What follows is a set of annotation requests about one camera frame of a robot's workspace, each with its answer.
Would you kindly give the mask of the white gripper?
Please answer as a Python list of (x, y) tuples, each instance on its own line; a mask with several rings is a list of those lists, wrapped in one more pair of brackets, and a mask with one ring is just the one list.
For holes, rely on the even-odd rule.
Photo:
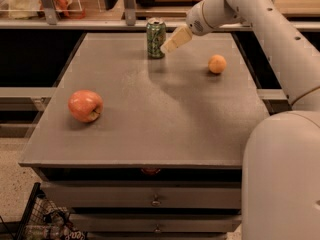
[(161, 45), (160, 50), (167, 54), (192, 40), (192, 36), (204, 36), (213, 31), (204, 16), (204, 2), (194, 5), (186, 14), (186, 24), (177, 27), (172, 35)]

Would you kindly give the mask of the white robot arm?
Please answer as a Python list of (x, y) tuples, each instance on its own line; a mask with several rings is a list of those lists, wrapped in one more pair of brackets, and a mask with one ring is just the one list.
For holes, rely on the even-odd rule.
[(262, 101), (286, 105), (252, 131), (243, 155), (242, 240), (320, 240), (320, 53), (273, 0), (203, 0), (162, 46), (169, 53), (243, 21), (280, 84)]

